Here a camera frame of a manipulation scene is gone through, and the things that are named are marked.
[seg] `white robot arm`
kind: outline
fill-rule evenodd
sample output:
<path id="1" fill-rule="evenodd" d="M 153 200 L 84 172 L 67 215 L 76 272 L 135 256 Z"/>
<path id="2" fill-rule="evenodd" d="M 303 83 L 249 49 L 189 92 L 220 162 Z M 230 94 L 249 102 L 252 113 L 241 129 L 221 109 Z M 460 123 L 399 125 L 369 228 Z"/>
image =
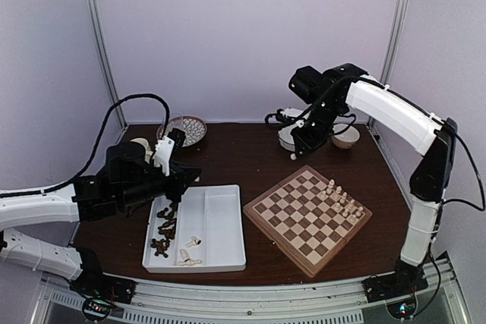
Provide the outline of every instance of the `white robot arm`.
<path id="1" fill-rule="evenodd" d="M 421 266 L 440 222 L 443 194 L 453 164 L 456 123 L 411 104 L 353 64 L 343 64 L 322 74 L 310 66 L 300 68 L 290 80 L 289 88 L 310 105 L 304 111 L 279 109 L 274 115 L 283 123 L 279 141 L 293 152 L 291 159 L 324 145 L 333 134 L 336 118 L 344 116 L 349 108 L 384 124 L 423 156 L 410 180 L 414 204 L 396 272 L 388 282 L 381 276 L 378 280 L 367 280 L 364 285 L 369 301 L 396 297 L 409 292 L 412 286 L 426 285 L 421 282 Z"/>
<path id="2" fill-rule="evenodd" d="M 134 283 L 104 275 L 93 251 L 58 247 L 28 237 L 13 227 L 93 221 L 118 212 L 131 214 L 162 194 L 180 202 L 200 169 L 170 161 L 175 146 L 184 143 L 184 132 L 173 130 L 169 136 L 157 143 L 153 155 L 147 155 L 145 146 L 135 142 L 109 147 L 105 166 L 93 176 L 54 187 L 0 191 L 0 261 L 60 275 L 85 295 L 96 296 L 96 292 L 103 293 L 109 288 L 110 297 L 113 290 L 119 302 L 129 303 L 128 292 L 133 292 Z"/>

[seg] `chess square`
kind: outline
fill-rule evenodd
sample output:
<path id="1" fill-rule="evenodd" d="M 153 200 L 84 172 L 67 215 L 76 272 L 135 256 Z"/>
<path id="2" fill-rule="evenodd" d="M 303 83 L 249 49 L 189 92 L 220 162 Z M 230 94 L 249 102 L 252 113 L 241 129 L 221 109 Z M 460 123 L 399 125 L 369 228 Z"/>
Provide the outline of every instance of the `chess square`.
<path id="1" fill-rule="evenodd" d="M 314 203 L 314 204 L 316 204 L 316 205 L 318 206 L 319 204 L 321 204 L 321 203 L 322 203 L 322 200 L 321 200 L 321 199 L 319 199 L 318 197 L 313 197 L 313 198 L 311 199 L 311 202 L 312 202 L 312 203 Z"/>
<path id="2" fill-rule="evenodd" d="M 324 189 L 327 187 L 327 185 L 326 185 L 324 182 L 319 181 L 319 182 L 316 184 L 316 187 L 317 187 L 319 190 L 324 190 Z"/>
<path id="3" fill-rule="evenodd" d="M 329 238 L 331 238 L 333 241 L 337 243 L 341 239 L 341 236 L 334 231 L 333 233 L 331 233 Z"/>
<path id="4" fill-rule="evenodd" d="M 307 193 L 307 190 L 308 190 L 308 189 L 306 189 L 306 188 L 304 187 L 304 185 L 301 185 L 301 186 L 297 187 L 297 191 L 298 191 L 299 193 L 301 193 L 301 194 Z"/>
<path id="5" fill-rule="evenodd" d="M 283 190 L 282 188 L 278 189 L 276 191 L 277 194 L 279 194 L 280 197 L 286 197 L 287 195 L 289 195 L 289 193 L 287 193 L 285 190 Z"/>
<path id="6" fill-rule="evenodd" d="M 278 224 L 280 224 L 280 223 L 281 223 L 281 220 L 280 220 L 280 219 L 278 219 L 276 216 L 274 216 L 274 217 L 270 218 L 270 219 L 268 220 L 268 222 L 269 222 L 271 225 L 273 225 L 274 227 L 276 227 Z"/>
<path id="7" fill-rule="evenodd" d="M 289 203 L 287 203 L 285 200 L 279 200 L 276 205 L 281 209 L 285 209 L 287 206 L 289 206 Z"/>
<path id="8" fill-rule="evenodd" d="M 294 197 L 292 195 L 287 195 L 283 198 L 287 203 L 291 203 L 292 201 L 295 201 Z"/>
<path id="9" fill-rule="evenodd" d="M 313 174 L 311 174 L 309 171 L 304 171 L 301 173 L 301 176 L 307 180 L 311 179 L 314 177 Z"/>
<path id="10" fill-rule="evenodd" d="M 302 186 L 305 187 L 307 190 L 310 190 L 314 187 L 314 184 L 312 184 L 310 181 L 306 181 L 302 184 Z"/>
<path id="11" fill-rule="evenodd" d="M 315 186 L 311 187 L 309 191 L 312 192 L 314 195 L 318 195 L 320 193 L 320 190 Z"/>
<path id="12" fill-rule="evenodd" d="M 319 244 L 315 248 L 315 251 L 318 252 L 321 256 L 323 256 L 324 254 L 326 254 L 327 252 L 329 252 L 329 250 L 327 248 L 325 248 L 325 246 L 323 246 L 322 244 Z"/>
<path id="13" fill-rule="evenodd" d="M 316 206 L 311 201 L 306 202 L 305 207 L 309 210 L 313 210 Z"/>
<path id="14" fill-rule="evenodd" d="M 324 226 L 320 231 L 322 231 L 326 237 L 329 237 L 333 233 L 333 229 L 329 228 L 328 225 Z"/>
<path id="15" fill-rule="evenodd" d="M 304 216 L 302 216 L 302 214 L 300 212 L 294 212 L 291 217 L 296 221 L 296 222 L 300 222 L 302 218 L 304 218 Z"/>
<path id="16" fill-rule="evenodd" d="M 337 212 L 335 212 L 333 209 L 329 209 L 326 211 L 326 214 L 330 217 L 330 218 L 334 218 L 337 214 Z"/>
<path id="17" fill-rule="evenodd" d="M 324 239 L 327 238 L 327 236 L 322 232 L 319 231 L 318 233 L 314 234 L 314 237 L 319 241 L 322 242 Z"/>
<path id="18" fill-rule="evenodd" d="M 270 199 L 265 199 L 264 201 L 261 202 L 264 204 L 267 208 L 270 208 L 273 204 L 275 204 L 272 200 Z"/>
<path id="19" fill-rule="evenodd" d="M 319 220 L 321 220 L 321 221 L 323 221 L 324 223 L 327 224 L 331 221 L 331 218 L 326 213 L 324 213 L 323 215 L 321 215 L 319 217 Z"/>
<path id="20" fill-rule="evenodd" d="M 314 222 L 314 225 L 321 229 L 323 226 L 325 226 L 326 223 L 324 223 L 321 219 L 318 219 Z"/>
<path id="21" fill-rule="evenodd" d="M 317 217 L 312 213 L 312 212 L 309 212 L 305 218 L 307 218 L 307 220 L 311 223 L 314 223 L 316 220 L 317 220 Z"/>
<path id="22" fill-rule="evenodd" d="M 315 208 L 314 210 L 312 210 L 312 213 L 316 216 L 316 217 L 320 217 L 321 215 L 324 214 L 324 212 L 322 210 L 320 210 L 319 208 Z"/>
<path id="23" fill-rule="evenodd" d="M 331 238 L 327 237 L 322 242 L 322 245 L 325 246 L 325 248 L 327 248 L 328 250 L 332 250 L 336 246 L 336 243 L 334 243 Z"/>
<path id="24" fill-rule="evenodd" d="M 307 255 L 307 259 L 311 261 L 313 265 L 317 265 L 321 258 L 322 256 L 319 253 L 317 253 L 315 250 L 313 250 Z"/>
<path id="25" fill-rule="evenodd" d="M 312 235 L 319 232 L 319 228 L 316 227 L 314 224 L 309 225 L 305 230 L 311 233 Z"/>
<path id="26" fill-rule="evenodd" d="M 284 234 L 286 231 L 289 230 L 289 227 L 287 226 L 286 223 L 282 222 L 280 224 L 278 224 L 276 227 L 275 227 L 276 231 L 278 231 L 280 234 Z"/>
<path id="27" fill-rule="evenodd" d="M 272 217 L 274 217 L 274 214 L 268 209 L 262 212 L 260 215 L 265 220 L 270 220 Z"/>
<path id="28" fill-rule="evenodd" d="M 312 248 L 310 248 L 307 243 L 302 244 L 298 250 L 300 250 L 305 256 L 312 252 Z"/>
<path id="29" fill-rule="evenodd" d="M 284 220 L 283 222 L 284 222 L 284 223 L 285 223 L 285 224 L 286 224 L 286 225 L 287 225 L 289 228 L 291 228 L 291 227 L 293 227 L 294 225 L 296 225 L 296 224 L 297 224 L 297 222 L 296 222 L 294 219 L 292 219 L 290 216 L 289 216 L 289 217 L 288 217 L 286 220 Z"/>
<path id="30" fill-rule="evenodd" d="M 305 242 L 300 237 L 295 237 L 294 239 L 292 239 L 292 246 L 294 246 L 297 249 L 302 247 L 302 244 L 304 244 L 304 243 Z"/>
<path id="31" fill-rule="evenodd" d="M 288 231 L 286 231 L 283 234 L 283 236 L 285 238 L 287 238 L 289 241 L 291 241 L 292 239 L 294 239 L 295 237 L 297 237 L 297 234 L 294 231 L 292 231 L 292 230 L 289 229 Z"/>
<path id="32" fill-rule="evenodd" d="M 300 224 L 302 227 L 304 227 L 304 228 L 306 228 L 306 227 L 308 227 L 309 225 L 311 225 L 311 222 L 309 222 L 309 221 L 308 221 L 308 220 L 307 220 L 305 217 L 304 217 L 304 218 L 302 218 L 301 220 L 299 220 L 299 221 L 298 221 L 298 223 L 299 223 L 299 224 Z"/>
<path id="33" fill-rule="evenodd" d="M 336 228 L 336 233 L 339 234 L 341 237 L 344 237 L 348 231 L 345 230 L 342 226 Z"/>
<path id="34" fill-rule="evenodd" d="M 297 199 L 297 201 L 298 201 L 298 202 L 300 202 L 300 204 L 304 205 L 304 204 L 305 204 L 307 201 L 309 201 L 309 200 L 308 200 L 308 198 L 307 198 L 307 197 L 305 197 L 304 195 L 302 195 L 301 197 L 299 197 L 299 198 Z"/>
<path id="35" fill-rule="evenodd" d="M 339 227 L 339 224 L 337 224 L 335 221 L 331 220 L 329 223 L 327 223 L 327 226 L 331 229 L 336 229 L 337 227 Z"/>
<path id="36" fill-rule="evenodd" d="M 283 222 L 284 220 L 286 220 L 289 217 L 289 214 L 287 214 L 286 212 L 281 210 L 275 216 Z"/>
<path id="37" fill-rule="evenodd" d="M 345 219 L 339 214 L 333 218 L 333 221 L 335 221 L 337 224 L 341 224 L 342 222 L 344 222 L 344 220 Z"/>
<path id="38" fill-rule="evenodd" d="M 295 209 L 292 205 L 287 205 L 285 208 L 283 208 L 283 211 L 289 215 L 292 215 L 295 212 Z"/>
<path id="39" fill-rule="evenodd" d="M 352 224 L 350 222 L 348 222 L 347 220 L 342 222 L 341 226 L 347 231 L 352 228 Z"/>
<path id="40" fill-rule="evenodd" d="M 304 241 L 308 241 L 309 239 L 311 239 L 311 233 L 309 233 L 308 231 L 302 231 L 301 234 L 298 235 L 300 238 L 302 238 Z"/>
<path id="41" fill-rule="evenodd" d="M 315 194 L 310 191 L 305 192 L 304 196 L 307 197 L 308 200 L 312 200 L 313 198 L 315 198 Z"/>
<path id="42" fill-rule="evenodd" d="M 273 213 L 273 214 L 277 214 L 278 212 L 282 211 L 282 208 L 278 205 L 272 205 L 270 207 L 270 211 Z"/>
<path id="43" fill-rule="evenodd" d="M 317 247 L 320 242 L 314 238 L 314 237 L 311 237 L 308 241 L 307 241 L 307 244 L 310 248 L 314 249 L 315 247 Z"/>
<path id="44" fill-rule="evenodd" d="M 290 194 L 296 199 L 302 196 L 302 194 L 299 193 L 297 190 L 293 190 Z"/>
<path id="45" fill-rule="evenodd" d="M 304 182 L 307 182 L 307 178 L 305 178 L 304 176 L 299 176 L 295 179 L 299 184 L 303 184 Z"/>
<path id="46" fill-rule="evenodd" d="M 299 209 L 302 204 L 300 202 L 298 202 L 297 200 L 293 200 L 291 203 L 290 203 L 290 206 L 292 208 L 294 208 L 295 210 Z"/>
<path id="47" fill-rule="evenodd" d="M 309 212 L 311 212 L 309 209 L 307 209 L 305 206 L 301 206 L 301 208 L 298 210 L 303 216 L 306 216 Z"/>
<path id="48" fill-rule="evenodd" d="M 292 229 L 292 230 L 294 231 L 294 233 L 296 233 L 297 235 L 301 234 L 301 233 L 304 231 L 303 227 L 302 227 L 301 225 L 299 225 L 299 224 L 296 224 L 296 225 L 292 226 L 292 227 L 291 227 L 291 229 Z"/>
<path id="49" fill-rule="evenodd" d="M 255 205 L 254 209 L 257 210 L 261 214 L 262 212 L 267 210 L 267 207 L 264 204 L 260 203 L 260 204 Z"/>
<path id="50" fill-rule="evenodd" d="M 273 193 L 272 195 L 270 195 L 270 200 L 272 200 L 274 203 L 276 203 L 277 201 L 280 200 L 280 195 L 277 194 L 277 193 Z"/>
<path id="51" fill-rule="evenodd" d="M 301 183 L 298 182 L 297 180 L 292 180 L 289 182 L 289 185 L 292 186 L 294 189 L 296 189 L 297 187 L 301 186 Z"/>
<path id="52" fill-rule="evenodd" d="M 288 193 L 291 193 L 295 189 L 291 185 L 287 184 L 286 186 L 283 187 L 283 190 L 285 190 Z"/>

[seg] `black cable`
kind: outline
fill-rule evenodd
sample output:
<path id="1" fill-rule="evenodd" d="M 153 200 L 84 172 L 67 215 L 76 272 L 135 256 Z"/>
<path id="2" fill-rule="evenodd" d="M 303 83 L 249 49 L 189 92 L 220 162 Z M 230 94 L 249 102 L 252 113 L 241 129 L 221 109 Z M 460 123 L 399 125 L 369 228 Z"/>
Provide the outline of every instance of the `black cable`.
<path id="1" fill-rule="evenodd" d="M 413 316 L 412 316 L 412 319 L 416 318 L 417 316 L 419 316 L 420 314 L 422 314 L 431 304 L 432 304 L 432 301 L 434 301 L 435 297 L 437 296 L 437 294 L 439 293 L 439 289 L 440 289 L 440 284 L 442 282 L 442 276 L 440 275 L 440 270 L 439 270 L 439 267 L 437 266 L 437 264 L 435 263 L 435 260 L 434 258 L 432 257 L 432 253 L 429 249 L 428 251 L 428 257 L 429 259 L 431 260 L 432 264 L 434 265 L 434 268 L 435 270 L 437 271 L 437 277 L 439 279 L 438 283 L 437 283 L 437 287 L 435 288 L 435 291 L 434 291 L 434 294 L 432 295 L 431 299 L 424 305 L 424 307 L 422 307 L 417 313 L 414 313 Z"/>
<path id="2" fill-rule="evenodd" d="M 351 113 L 349 115 L 340 115 L 341 118 L 353 118 L 352 121 L 350 121 L 346 127 L 344 127 L 342 130 L 340 131 L 337 131 L 337 132 L 334 132 L 332 134 L 330 134 L 330 136 L 336 136 L 338 134 L 343 134 L 344 132 L 346 132 L 350 127 L 352 127 L 352 125 L 356 122 L 356 114 L 354 113 Z"/>
<path id="3" fill-rule="evenodd" d="M 463 204 L 466 204 L 466 205 L 468 205 L 468 206 L 470 206 L 470 207 L 472 207 L 472 208 L 474 208 L 474 209 L 476 209 L 480 212 L 484 212 L 484 211 L 486 211 L 486 199 L 484 198 L 484 187 L 483 187 L 483 182 L 481 180 L 481 175 L 479 174 L 478 167 L 476 166 L 476 163 L 474 162 L 474 159 L 472 158 L 471 151 L 469 151 L 469 148 L 465 144 L 464 140 L 462 140 L 462 138 L 456 132 L 453 132 L 453 136 L 462 144 L 462 147 L 464 148 L 465 153 L 468 155 L 469 161 L 471 162 L 472 169 L 474 170 L 474 173 L 476 174 L 476 179 L 478 180 L 479 192 L 481 194 L 482 206 L 477 206 L 477 205 L 471 203 L 468 200 L 456 199 L 456 198 L 448 199 L 448 200 L 444 201 L 442 203 L 442 206 L 444 206 L 448 203 L 463 203 Z"/>
<path id="4" fill-rule="evenodd" d="M 103 122 L 101 124 L 101 128 L 99 130 L 98 136 L 96 137 L 96 141 L 93 145 L 93 150 L 91 151 L 90 158 L 87 160 L 84 167 L 77 174 L 75 174 L 69 180 L 62 182 L 60 184 L 57 184 L 53 187 L 49 187 L 45 190 L 29 190 L 29 191 L 12 192 L 12 193 L 0 193 L 0 199 L 5 198 L 5 197 L 27 197 L 27 196 L 30 196 L 30 195 L 40 195 L 40 194 L 43 194 L 43 193 L 51 193 L 53 191 L 56 191 L 56 190 L 62 189 L 63 187 L 68 186 L 75 179 L 79 178 L 84 172 L 86 172 L 86 170 L 90 167 L 91 163 L 93 162 L 94 157 L 96 155 L 96 151 L 98 150 L 99 142 L 101 141 L 101 137 L 103 135 L 103 132 L 105 131 L 106 124 L 108 123 L 109 116 L 111 115 L 113 110 L 118 108 L 124 102 L 127 102 L 128 100 L 132 100 L 132 99 L 154 99 L 154 100 L 160 102 L 163 105 L 164 109 L 166 110 L 166 119 L 164 121 L 164 130 L 163 130 L 163 134 L 164 134 L 167 131 L 167 125 L 169 124 L 169 106 L 167 105 L 166 101 L 164 99 L 162 99 L 160 96 L 155 95 L 155 94 L 151 94 L 151 93 L 132 94 L 132 95 L 126 96 L 125 98 L 120 99 L 115 104 L 113 104 L 112 106 L 109 107 L 108 111 L 105 114 L 105 118 L 103 119 Z"/>
<path id="5" fill-rule="evenodd" d="M 77 290 L 66 277 L 62 277 L 62 278 L 68 283 L 69 288 L 72 291 L 74 291 L 76 294 L 78 294 L 79 296 L 81 296 L 84 299 L 83 306 L 81 307 L 81 312 L 87 320 L 93 321 L 93 319 L 91 317 L 89 317 L 87 315 L 88 313 L 86 312 L 87 308 L 90 308 L 92 306 L 92 304 L 99 305 L 101 307 L 105 307 L 106 309 L 108 309 L 107 313 L 104 313 L 103 315 L 96 317 L 97 322 L 101 322 L 101 321 L 105 320 L 106 318 L 108 318 L 108 316 L 112 313 L 112 311 L 117 308 L 116 305 L 108 302 L 107 300 L 103 299 L 102 297 L 88 297 L 87 295 L 85 295 L 82 292 L 80 292 L 79 290 Z"/>

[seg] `wooden table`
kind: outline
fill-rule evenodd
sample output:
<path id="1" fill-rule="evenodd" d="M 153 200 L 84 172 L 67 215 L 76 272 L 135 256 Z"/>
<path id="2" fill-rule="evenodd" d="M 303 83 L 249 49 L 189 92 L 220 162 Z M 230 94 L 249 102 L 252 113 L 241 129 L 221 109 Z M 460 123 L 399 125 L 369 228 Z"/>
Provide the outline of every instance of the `wooden table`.
<path id="1" fill-rule="evenodd" d="M 130 126 L 125 140 L 155 142 L 157 126 Z M 310 165 L 373 212 L 371 220 L 314 278 L 307 277 L 245 216 L 247 268 L 241 272 L 153 274 L 142 266 L 150 207 L 130 219 L 123 215 L 80 225 L 76 247 L 94 250 L 107 273 L 195 285 L 283 285 L 325 282 L 392 271 L 406 236 L 410 211 L 377 146 L 364 126 L 351 150 L 331 142 L 314 154 L 291 161 L 276 132 L 263 124 L 210 124 L 203 141 L 179 151 L 175 160 L 203 170 L 197 185 L 238 184 L 245 205 L 303 165 Z"/>

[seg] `chessboard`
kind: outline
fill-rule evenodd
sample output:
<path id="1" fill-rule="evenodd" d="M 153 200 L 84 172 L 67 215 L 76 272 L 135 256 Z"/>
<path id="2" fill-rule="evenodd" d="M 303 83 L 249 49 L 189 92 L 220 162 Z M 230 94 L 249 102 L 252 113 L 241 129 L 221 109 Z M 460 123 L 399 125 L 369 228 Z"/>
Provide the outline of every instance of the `chessboard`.
<path id="1" fill-rule="evenodd" d="M 372 216 L 310 166 L 244 207 L 245 215 L 306 275 L 314 277 Z"/>

